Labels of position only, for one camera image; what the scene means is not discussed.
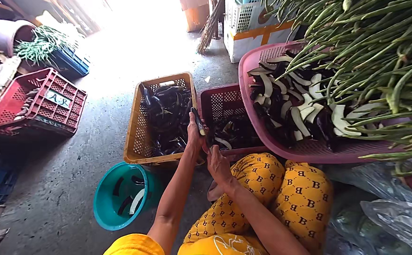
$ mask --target yellow shirt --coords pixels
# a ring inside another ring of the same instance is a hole
[[[130,234],[120,237],[104,255],[164,255],[162,247],[151,237]],[[253,237],[222,234],[181,245],[178,255],[266,255],[267,252]]]

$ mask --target woman's right hand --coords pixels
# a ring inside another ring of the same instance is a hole
[[[228,193],[235,184],[236,178],[232,176],[229,161],[220,153],[218,145],[212,146],[208,152],[207,168],[215,182],[225,193]]]

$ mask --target pink plastic basket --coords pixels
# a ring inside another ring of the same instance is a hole
[[[287,50],[295,54],[299,52],[301,47],[302,44],[297,42],[264,45],[249,51],[239,62],[239,85],[243,104],[256,133],[265,146],[286,159],[321,164],[363,162],[369,160],[360,159],[359,156],[400,151],[400,149],[388,149],[391,143],[386,141],[350,141],[349,144],[340,145],[339,151],[333,153],[326,147],[325,142],[302,140],[295,147],[289,149],[282,146],[267,132],[264,123],[253,109],[253,101],[250,99],[251,89],[248,86],[253,84],[253,79],[248,77],[247,72],[258,67],[259,61],[282,56]]]

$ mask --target plastic bag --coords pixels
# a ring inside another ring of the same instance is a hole
[[[356,187],[338,193],[333,202],[329,224],[339,235],[368,255],[412,255],[410,246],[365,215],[360,201],[374,199],[377,199],[375,195]]]
[[[412,190],[391,175],[393,162],[371,162],[343,169],[342,165],[330,165],[324,172],[333,181],[347,183],[375,194],[382,199],[412,202]]]
[[[324,255],[366,255],[366,253],[340,236],[333,227],[328,226]]]
[[[380,199],[360,205],[373,222],[412,247],[412,203]]]

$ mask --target yellow pants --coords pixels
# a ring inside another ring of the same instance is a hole
[[[287,161],[285,166],[268,153],[250,154],[231,172],[310,253],[320,254],[333,187],[321,170],[307,163]],[[236,203],[223,194],[192,226],[184,243],[225,233],[245,235],[249,228]]]

